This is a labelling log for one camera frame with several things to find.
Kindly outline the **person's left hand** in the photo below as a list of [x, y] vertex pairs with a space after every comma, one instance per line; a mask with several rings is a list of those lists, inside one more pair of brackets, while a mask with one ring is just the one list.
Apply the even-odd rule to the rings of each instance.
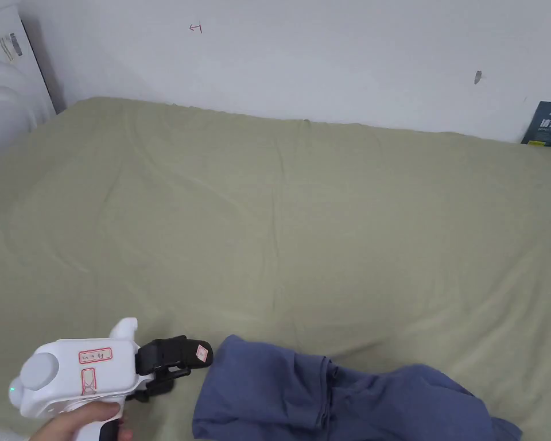
[[63, 412], [42, 425], [29, 440], [133, 440], [133, 431], [117, 420], [121, 406], [92, 401]]

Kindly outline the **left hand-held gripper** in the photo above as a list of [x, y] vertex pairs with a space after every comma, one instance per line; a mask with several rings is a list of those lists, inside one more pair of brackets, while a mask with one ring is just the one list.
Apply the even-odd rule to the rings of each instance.
[[23, 417], [50, 419], [93, 401], [119, 404], [119, 412], [104, 421], [82, 426], [74, 440], [116, 440], [125, 400], [148, 403], [170, 393], [174, 382], [191, 369], [210, 367], [210, 343], [185, 335], [156, 339], [153, 375], [138, 374], [134, 337], [137, 318], [123, 318], [108, 338], [59, 339], [40, 346], [23, 364], [9, 386], [9, 399]]

